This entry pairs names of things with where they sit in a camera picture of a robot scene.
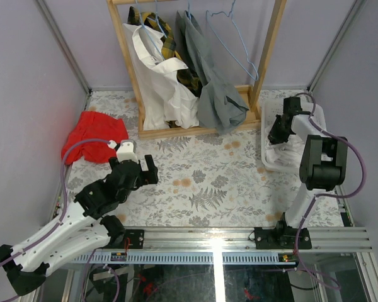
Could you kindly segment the red cloth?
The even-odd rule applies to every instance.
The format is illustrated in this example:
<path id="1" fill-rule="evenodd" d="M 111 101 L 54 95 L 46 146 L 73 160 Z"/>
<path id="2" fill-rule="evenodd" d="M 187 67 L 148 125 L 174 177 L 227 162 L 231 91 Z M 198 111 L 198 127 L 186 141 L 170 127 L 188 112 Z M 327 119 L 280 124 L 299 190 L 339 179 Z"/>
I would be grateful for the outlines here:
<path id="1" fill-rule="evenodd" d="M 61 150 L 61 158 L 66 165 L 82 157 L 88 162 L 104 164 L 116 156 L 116 151 L 108 146 L 108 142 L 119 143 L 128 138 L 123 120 L 100 112 L 84 111 L 68 135 Z"/>

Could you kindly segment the yellow plaid shirt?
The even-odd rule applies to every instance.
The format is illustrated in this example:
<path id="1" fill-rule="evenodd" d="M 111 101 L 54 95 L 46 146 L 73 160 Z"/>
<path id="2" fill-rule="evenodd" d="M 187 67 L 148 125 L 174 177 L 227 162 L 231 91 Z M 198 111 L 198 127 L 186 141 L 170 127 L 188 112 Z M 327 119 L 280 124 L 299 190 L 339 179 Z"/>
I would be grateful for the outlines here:
<path id="1" fill-rule="evenodd" d="M 145 24 L 145 20 L 148 13 L 152 13 L 152 12 L 141 13 L 142 18 L 144 20 L 144 24 Z M 137 8 L 133 6 L 129 8 L 129 15 L 128 15 L 127 23 L 130 25 L 140 25 L 139 11 Z M 178 53 L 176 49 L 175 39 L 165 40 L 164 37 L 162 36 L 161 41 L 163 43 L 161 51 L 165 59 L 177 58 L 179 60 L 182 60 L 181 55 Z M 194 70 L 192 70 L 191 68 L 179 70 L 177 72 L 177 80 L 179 83 L 183 84 L 186 88 L 188 88 L 196 97 L 200 97 L 201 91 L 202 91 L 202 84 L 200 82 L 200 79 L 198 78 L 197 73 Z"/>

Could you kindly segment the blue hanger middle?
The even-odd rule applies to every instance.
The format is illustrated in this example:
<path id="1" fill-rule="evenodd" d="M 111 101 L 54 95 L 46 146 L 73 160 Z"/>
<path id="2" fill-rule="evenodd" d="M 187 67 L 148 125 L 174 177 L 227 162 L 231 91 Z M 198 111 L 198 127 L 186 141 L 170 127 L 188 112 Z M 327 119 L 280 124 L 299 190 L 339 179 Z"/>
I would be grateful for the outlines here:
<path id="1" fill-rule="evenodd" d="M 159 16 L 158 1 L 155 1 L 155 12 L 148 13 L 145 24 L 150 26 L 152 29 L 161 32 L 165 40 L 174 40 L 171 27 Z"/>

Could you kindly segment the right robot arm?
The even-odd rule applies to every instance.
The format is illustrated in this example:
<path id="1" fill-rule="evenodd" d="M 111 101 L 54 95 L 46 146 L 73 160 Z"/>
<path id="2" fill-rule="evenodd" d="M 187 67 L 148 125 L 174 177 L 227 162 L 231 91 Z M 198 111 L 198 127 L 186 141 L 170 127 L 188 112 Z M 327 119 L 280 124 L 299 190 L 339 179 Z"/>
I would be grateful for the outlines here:
<path id="1" fill-rule="evenodd" d="M 331 138 L 313 120 L 314 110 L 302 108 L 301 98 L 283 100 L 283 113 L 276 115 L 268 140 L 272 145 L 287 143 L 297 135 L 304 142 L 299 166 L 301 186 L 291 205 L 277 221 L 268 239 L 281 248 L 304 242 L 308 236 L 306 222 L 319 194 L 332 191 L 343 183 L 348 146 L 343 138 Z"/>

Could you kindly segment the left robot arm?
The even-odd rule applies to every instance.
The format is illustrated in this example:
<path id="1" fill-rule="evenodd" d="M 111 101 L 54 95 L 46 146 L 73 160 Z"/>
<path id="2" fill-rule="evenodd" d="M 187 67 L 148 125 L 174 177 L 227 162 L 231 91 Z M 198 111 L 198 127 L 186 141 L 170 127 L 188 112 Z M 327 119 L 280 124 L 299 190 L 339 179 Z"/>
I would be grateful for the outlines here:
<path id="1" fill-rule="evenodd" d="M 19 244 L 0 246 L 0 263 L 17 296 L 33 292 L 79 255 L 125 245 L 126 229 L 113 211 L 132 191 L 158 183 L 152 156 L 144 158 L 147 170 L 138 160 L 112 157 L 111 172 L 85 186 L 60 216 Z"/>

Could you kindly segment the white plastic basket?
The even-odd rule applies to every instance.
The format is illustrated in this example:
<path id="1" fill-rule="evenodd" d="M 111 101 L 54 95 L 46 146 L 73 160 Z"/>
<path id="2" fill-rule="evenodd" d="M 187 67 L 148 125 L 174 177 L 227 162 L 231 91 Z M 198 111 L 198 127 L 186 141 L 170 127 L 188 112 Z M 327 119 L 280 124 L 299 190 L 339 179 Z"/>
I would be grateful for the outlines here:
<path id="1" fill-rule="evenodd" d="M 269 171 L 284 172 L 289 174 L 298 174 L 299 169 L 292 167 L 280 167 L 273 164 L 269 164 L 265 159 L 265 128 L 274 124 L 276 115 L 283 113 L 283 100 L 268 100 L 265 101 L 261 110 L 261 160 L 265 165 L 265 168 Z"/>

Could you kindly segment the blue wire hanger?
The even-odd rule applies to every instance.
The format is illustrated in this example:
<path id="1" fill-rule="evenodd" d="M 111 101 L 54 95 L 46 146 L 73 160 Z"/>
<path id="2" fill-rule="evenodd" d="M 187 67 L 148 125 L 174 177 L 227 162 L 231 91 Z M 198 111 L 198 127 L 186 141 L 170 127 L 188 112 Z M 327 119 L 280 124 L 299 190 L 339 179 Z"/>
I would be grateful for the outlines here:
<path id="1" fill-rule="evenodd" d="M 244 42 L 244 38 L 241 34 L 241 31 L 236 23 L 235 20 L 235 7 L 236 7 L 236 0 L 231 1 L 231 5 L 229 10 L 220 10 L 220 11 L 211 11 L 206 10 L 205 12 L 205 20 L 206 24 L 209 26 L 210 30 L 216 37 L 217 41 L 223 46 L 225 51 L 231 56 L 231 58 L 238 64 L 238 66 L 249 76 L 250 79 L 257 81 L 260 78 L 258 68 L 256 67 L 255 63 L 250 59 L 248 48 Z M 237 50 L 234 51 L 234 45 L 229 45 L 226 41 L 218 34 L 215 26 L 212 24 L 212 18 L 215 16 L 223 16 L 229 20 L 230 24 L 232 25 L 233 32 L 232 35 L 237 36 L 237 44 L 236 46 L 242 50 L 243 58 L 239 58 L 237 54 Z"/>

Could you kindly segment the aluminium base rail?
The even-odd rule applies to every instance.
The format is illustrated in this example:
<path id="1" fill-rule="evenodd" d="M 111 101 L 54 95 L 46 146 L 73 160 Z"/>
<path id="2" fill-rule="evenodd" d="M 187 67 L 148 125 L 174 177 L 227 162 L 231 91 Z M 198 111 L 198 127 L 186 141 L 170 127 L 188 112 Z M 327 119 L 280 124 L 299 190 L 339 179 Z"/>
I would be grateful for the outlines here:
<path id="1" fill-rule="evenodd" d="M 293 266 L 292 249 L 261 249 L 248 228 L 167 228 L 144 229 L 142 248 L 98 249 L 94 255 L 75 250 L 72 255 L 52 252 L 49 260 L 56 269 L 66 264 L 256 264 Z M 367 231 L 361 227 L 311 227 L 309 250 L 314 254 L 351 254 L 371 252 Z"/>

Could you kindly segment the white shirt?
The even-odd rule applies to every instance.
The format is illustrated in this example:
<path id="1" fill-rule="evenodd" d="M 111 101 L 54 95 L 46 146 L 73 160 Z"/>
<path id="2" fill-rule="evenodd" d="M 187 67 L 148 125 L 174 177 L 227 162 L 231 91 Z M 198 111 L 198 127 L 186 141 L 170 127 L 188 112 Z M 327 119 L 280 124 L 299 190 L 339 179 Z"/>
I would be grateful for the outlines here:
<path id="1" fill-rule="evenodd" d="M 162 33 L 146 27 L 162 48 Z M 162 61 L 141 26 L 124 23 L 123 30 L 146 112 L 144 129 L 167 129 L 169 121 L 184 129 L 198 126 L 199 98 L 177 80 L 186 63 L 177 58 Z"/>
<path id="2" fill-rule="evenodd" d="M 290 135 L 287 142 L 273 145 L 268 139 L 272 125 L 265 128 L 265 159 L 269 164 L 299 169 L 305 143 L 298 135 Z"/>

